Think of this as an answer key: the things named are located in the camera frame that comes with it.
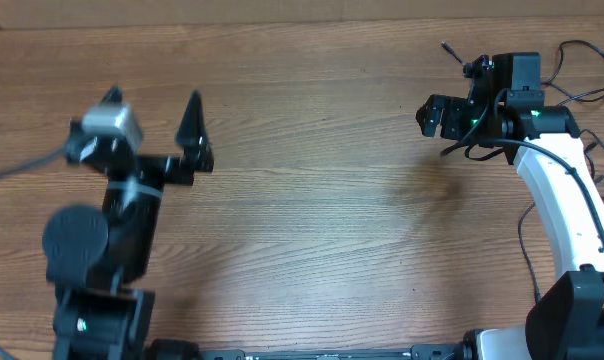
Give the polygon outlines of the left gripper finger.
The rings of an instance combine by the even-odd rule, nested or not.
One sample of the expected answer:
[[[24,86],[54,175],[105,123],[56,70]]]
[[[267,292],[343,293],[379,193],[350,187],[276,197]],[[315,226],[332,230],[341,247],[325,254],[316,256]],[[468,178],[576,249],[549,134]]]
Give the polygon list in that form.
[[[213,171],[213,149],[206,132],[202,98],[198,91],[189,98],[175,142],[183,150],[183,166],[192,172]]]
[[[112,86],[101,99],[102,104],[120,105],[123,101],[123,93],[119,86]]]

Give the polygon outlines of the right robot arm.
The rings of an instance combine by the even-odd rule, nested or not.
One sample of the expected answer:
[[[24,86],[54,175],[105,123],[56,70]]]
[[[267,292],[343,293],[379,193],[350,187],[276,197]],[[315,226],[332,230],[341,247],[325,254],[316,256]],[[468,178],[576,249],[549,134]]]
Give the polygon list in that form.
[[[466,97],[432,95],[421,132],[453,149],[504,155],[526,183],[553,253],[556,282],[520,326],[472,330],[456,345],[416,345],[412,359],[604,359],[604,199],[566,103],[545,102],[536,52],[483,55],[463,66]]]

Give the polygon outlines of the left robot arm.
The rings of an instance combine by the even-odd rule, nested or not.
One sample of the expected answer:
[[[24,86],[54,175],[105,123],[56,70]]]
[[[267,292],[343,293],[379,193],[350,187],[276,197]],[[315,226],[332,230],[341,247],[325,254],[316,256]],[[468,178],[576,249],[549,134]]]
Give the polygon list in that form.
[[[147,271],[165,186],[190,186],[196,173],[213,170],[200,93],[191,94],[176,133],[182,155],[143,155],[142,140],[118,87],[70,123],[66,161],[104,175],[107,187],[100,208],[62,208],[43,231],[56,296],[54,360],[198,356],[191,342],[146,341],[155,294],[129,285]]]

